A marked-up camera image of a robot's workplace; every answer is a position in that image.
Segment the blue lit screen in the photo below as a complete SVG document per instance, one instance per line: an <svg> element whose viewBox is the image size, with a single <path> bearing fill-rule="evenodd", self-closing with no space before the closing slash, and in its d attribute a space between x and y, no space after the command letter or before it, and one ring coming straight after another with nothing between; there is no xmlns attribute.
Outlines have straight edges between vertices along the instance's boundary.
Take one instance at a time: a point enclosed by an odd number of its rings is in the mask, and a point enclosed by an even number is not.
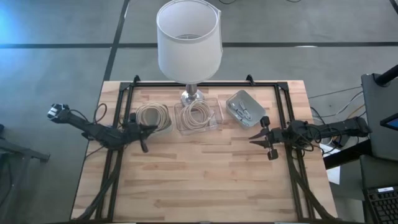
<svg viewBox="0 0 398 224"><path fill-rule="evenodd" d="M398 113L382 119L380 125L398 131Z"/></svg>

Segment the white paper sheet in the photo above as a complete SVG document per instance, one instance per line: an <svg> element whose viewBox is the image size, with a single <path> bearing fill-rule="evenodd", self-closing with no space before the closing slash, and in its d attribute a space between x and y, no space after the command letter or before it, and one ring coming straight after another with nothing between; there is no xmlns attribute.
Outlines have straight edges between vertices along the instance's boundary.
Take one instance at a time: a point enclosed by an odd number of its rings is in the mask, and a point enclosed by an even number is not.
<svg viewBox="0 0 398 224"><path fill-rule="evenodd" d="M331 156L337 152L340 152L339 149L333 149L331 146L320 144L321 149L324 152L323 158ZM340 184L340 166L334 167L326 170L329 182L339 185Z"/></svg>

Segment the black keyboard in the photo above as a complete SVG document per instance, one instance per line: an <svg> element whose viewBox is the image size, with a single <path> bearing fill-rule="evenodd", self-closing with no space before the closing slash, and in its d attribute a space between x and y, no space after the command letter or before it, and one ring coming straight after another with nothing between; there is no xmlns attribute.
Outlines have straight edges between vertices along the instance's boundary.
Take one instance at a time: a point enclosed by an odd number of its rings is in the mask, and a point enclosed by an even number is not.
<svg viewBox="0 0 398 224"><path fill-rule="evenodd" d="M398 224L398 185L363 189L374 224Z"/></svg>

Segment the black floor stand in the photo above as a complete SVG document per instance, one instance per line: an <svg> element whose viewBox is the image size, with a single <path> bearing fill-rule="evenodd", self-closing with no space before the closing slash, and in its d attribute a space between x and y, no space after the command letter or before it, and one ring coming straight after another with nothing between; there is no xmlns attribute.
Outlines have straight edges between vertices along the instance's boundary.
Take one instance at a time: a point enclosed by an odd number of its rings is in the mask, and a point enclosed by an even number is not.
<svg viewBox="0 0 398 224"><path fill-rule="evenodd" d="M38 159L40 162L47 162L50 155L13 144L2 137L3 132L4 126L0 124L0 151L6 152L7 158L4 162L7 162L10 187L7 194L0 201L0 224L10 224L11 221L9 221L9 219L11 217L11 213L14 211L17 193L27 172L30 160ZM9 160L12 155L19 157L21 160L20 165L17 167L18 170L15 171L14 174L12 173L12 166Z"/></svg>

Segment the white shade silver table lamp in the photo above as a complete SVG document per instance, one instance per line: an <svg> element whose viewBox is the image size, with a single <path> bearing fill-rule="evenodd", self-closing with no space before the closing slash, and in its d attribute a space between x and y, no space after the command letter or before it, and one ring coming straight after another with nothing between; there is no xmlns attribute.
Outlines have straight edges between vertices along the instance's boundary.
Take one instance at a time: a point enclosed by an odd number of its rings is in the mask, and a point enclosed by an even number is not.
<svg viewBox="0 0 398 224"><path fill-rule="evenodd" d="M185 85L184 105L204 99L197 85L218 71L223 56L221 11L205 0L171 0L156 25L160 71Z"/></svg>

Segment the clear plastic bin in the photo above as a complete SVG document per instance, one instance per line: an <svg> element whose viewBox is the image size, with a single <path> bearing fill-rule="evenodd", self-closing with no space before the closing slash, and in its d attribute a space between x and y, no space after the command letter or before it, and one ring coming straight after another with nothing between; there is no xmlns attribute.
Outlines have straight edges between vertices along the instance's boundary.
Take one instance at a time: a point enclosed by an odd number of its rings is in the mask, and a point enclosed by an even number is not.
<svg viewBox="0 0 398 224"><path fill-rule="evenodd" d="M190 105L174 105L177 129L182 135L190 135L222 128L223 115L216 98L195 100Z"/></svg>

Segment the grey cart panel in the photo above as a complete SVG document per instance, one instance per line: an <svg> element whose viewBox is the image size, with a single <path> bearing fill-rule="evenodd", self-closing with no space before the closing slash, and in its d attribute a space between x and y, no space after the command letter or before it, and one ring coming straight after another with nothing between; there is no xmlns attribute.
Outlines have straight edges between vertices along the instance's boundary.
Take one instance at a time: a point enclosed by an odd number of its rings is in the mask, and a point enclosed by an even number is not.
<svg viewBox="0 0 398 224"><path fill-rule="evenodd" d="M398 131L380 125L380 122L398 113L398 78L387 87L379 86L372 75L362 75L364 102L373 155L398 161Z"/></svg>

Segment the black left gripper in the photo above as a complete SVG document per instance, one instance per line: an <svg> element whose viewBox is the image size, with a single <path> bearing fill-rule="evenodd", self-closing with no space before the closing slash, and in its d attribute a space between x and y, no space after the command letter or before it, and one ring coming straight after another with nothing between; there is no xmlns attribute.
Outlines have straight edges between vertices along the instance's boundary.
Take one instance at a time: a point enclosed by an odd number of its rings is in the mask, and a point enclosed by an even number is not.
<svg viewBox="0 0 398 224"><path fill-rule="evenodd" d="M157 129L158 125L144 125L136 122L136 113L129 115L129 122L126 128L126 142L128 144L139 141L143 152L149 152L146 144L148 134L152 134L152 129Z"/></svg>

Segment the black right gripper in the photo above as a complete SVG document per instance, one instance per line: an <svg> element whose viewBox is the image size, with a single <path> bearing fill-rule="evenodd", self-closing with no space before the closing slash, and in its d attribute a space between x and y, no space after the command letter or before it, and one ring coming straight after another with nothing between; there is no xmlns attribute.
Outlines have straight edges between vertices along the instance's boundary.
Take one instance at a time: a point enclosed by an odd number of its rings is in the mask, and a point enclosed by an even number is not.
<svg viewBox="0 0 398 224"><path fill-rule="evenodd" d="M262 129L258 134L251 136L249 139L257 139L264 137L264 140L259 141L250 141L251 144L255 144L263 147L264 149L268 149L267 156L270 161L276 160L279 155L276 149L274 149L273 144L279 143L280 141L277 138L277 135L273 129L269 128L270 120L268 116L263 116L261 118L261 126Z"/></svg>

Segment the black cart beam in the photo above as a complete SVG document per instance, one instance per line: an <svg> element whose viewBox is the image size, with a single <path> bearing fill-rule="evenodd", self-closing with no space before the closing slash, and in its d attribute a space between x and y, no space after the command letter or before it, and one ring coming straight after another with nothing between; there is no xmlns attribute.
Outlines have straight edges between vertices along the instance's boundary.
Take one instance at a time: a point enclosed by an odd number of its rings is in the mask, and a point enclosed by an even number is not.
<svg viewBox="0 0 398 224"><path fill-rule="evenodd" d="M324 157L323 161L326 170L328 170L352 161L356 161L362 155L371 156L372 154L371 140L368 139L342 151L330 154L329 156Z"/></svg>

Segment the black pole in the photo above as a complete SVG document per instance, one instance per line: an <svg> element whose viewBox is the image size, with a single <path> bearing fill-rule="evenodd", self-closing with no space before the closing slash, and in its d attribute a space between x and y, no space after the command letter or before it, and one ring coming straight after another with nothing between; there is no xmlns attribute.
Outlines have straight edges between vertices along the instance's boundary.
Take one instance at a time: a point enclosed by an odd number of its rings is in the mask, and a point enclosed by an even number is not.
<svg viewBox="0 0 398 224"><path fill-rule="evenodd" d="M398 64L394 67L390 68L388 71L383 74L374 73L373 79L375 83L381 87L386 87L389 83L398 77Z"/></svg>

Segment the black aluminium table frame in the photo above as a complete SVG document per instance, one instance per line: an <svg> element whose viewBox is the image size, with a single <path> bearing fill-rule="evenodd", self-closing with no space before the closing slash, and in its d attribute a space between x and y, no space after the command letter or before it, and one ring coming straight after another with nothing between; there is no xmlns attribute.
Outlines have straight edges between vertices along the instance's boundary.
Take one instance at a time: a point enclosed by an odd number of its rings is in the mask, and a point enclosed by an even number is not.
<svg viewBox="0 0 398 224"><path fill-rule="evenodd" d="M226 112L226 100L248 92L266 111L271 126L286 127L293 119L312 118L301 81L218 81L200 85L205 98L221 106L221 129L182 135L174 105L183 86L175 82L105 82L99 101L103 124L120 126L140 105L166 105L172 128L151 136L143 152L134 142L119 152L107 152L97 142L88 145L71 219L94 200L112 170L119 175L91 222L297 222L336 217L336 208L321 151L296 156L282 144L270 161L267 150L251 144L260 131L243 129Z"/></svg>

